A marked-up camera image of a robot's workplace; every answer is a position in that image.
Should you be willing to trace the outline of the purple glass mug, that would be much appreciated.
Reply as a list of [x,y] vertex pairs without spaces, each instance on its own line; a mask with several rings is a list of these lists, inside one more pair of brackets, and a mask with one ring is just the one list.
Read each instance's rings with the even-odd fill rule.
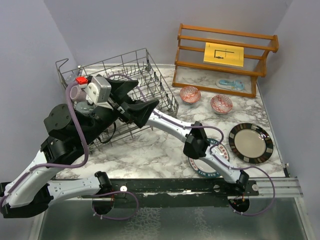
[[78,85],[75,85],[70,90],[70,99],[74,103],[80,103],[86,101],[87,93],[84,89],[81,89]]

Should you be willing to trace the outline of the clear octagonal glass tumbler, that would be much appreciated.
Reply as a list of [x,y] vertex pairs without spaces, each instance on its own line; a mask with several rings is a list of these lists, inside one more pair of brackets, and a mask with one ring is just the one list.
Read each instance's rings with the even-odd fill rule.
[[72,73],[72,74],[70,74],[70,75],[65,79],[65,83],[66,83],[67,85],[69,85],[69,84],[71,84],[72,82],[74,82],[77,77],[78,77],[77,74]]

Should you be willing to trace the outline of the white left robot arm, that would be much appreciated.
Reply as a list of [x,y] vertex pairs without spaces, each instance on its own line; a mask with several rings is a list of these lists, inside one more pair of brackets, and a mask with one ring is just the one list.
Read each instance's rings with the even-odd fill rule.
[[[138,85],[137,80],[125,76],[122,81],[101,75],[77,77],[65,91],[66,103],[54,107],[44,120],[48,138],[41,144],[33,161],[14,181],[0,185],[0,212],[6,219],[31,218],[46,211],[50,204],[78,196],[97,195],[101,198],[113,192],[105,172],[53,183],[52,178],[64,169],[76,169],[89,159],[89,144],[116,120],[146,125],[159,104],[157,99],[134,100],[128,93]],[[89,114],[74,109],[71,91],[85,90],[95,104]]]

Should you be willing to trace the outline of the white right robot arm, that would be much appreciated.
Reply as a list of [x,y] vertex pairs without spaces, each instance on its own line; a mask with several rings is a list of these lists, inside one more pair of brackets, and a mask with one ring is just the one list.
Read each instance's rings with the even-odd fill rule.
[[230,186],[230,191],[240,196],[248,189],[249,175],[242,169],[232,166],[210,144],[205,125],[196,121],[185,122],[154,109],[143,120],[147,126],[162,130],[184,143],[183,153],[187,157],[205,162],[216,170]]

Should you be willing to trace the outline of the grey-green ceramic mug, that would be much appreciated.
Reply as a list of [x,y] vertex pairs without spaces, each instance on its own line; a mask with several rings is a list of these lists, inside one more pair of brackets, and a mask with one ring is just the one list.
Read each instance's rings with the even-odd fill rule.
[[75,105],[75,110],[84,114],[84,115],[90,114],[94,109],[95,109],[94,105],[89,105],[85,101],[78,102]]

